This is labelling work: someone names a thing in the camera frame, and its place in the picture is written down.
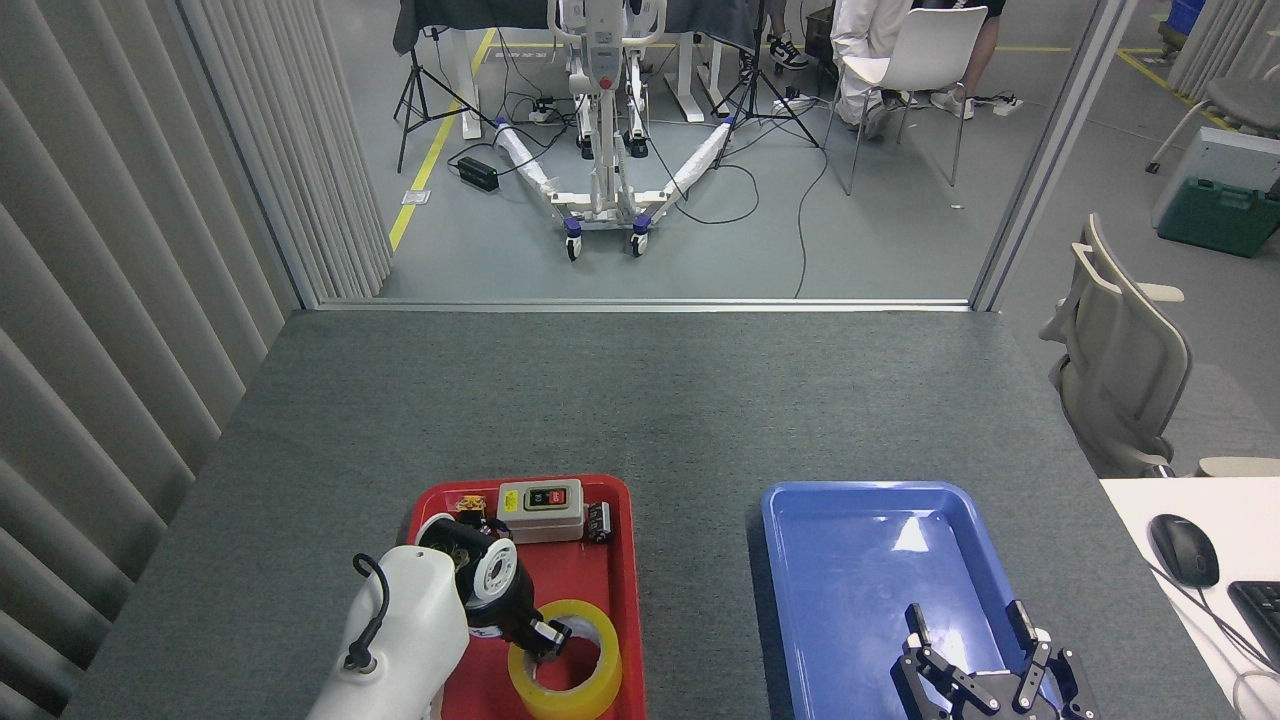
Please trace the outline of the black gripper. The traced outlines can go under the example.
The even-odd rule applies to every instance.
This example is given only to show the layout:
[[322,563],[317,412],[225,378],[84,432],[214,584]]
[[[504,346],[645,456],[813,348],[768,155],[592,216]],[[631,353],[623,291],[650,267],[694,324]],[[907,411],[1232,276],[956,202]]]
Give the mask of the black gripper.
[[1082,656],[1070,648],[1053,650],[1050,633],[1033,624],[1020,600],[1005,611],[1028,665],[1015,678],[977,678],[977,689],[988,700],[975,700],[972,678],[933,648],[922,606],[906,607],[908,638],[891,675],[909,719],[1046,719],[1046,675],[1059,689],[1060,717],[1098,717]]
[[561,620],[543,620],[532,601],[529,575],[517,575],[493,600],[480,600],[476,594],[470,600],[470,634],[522,646],[534,661],[554,661],[573,637],[573,629]]

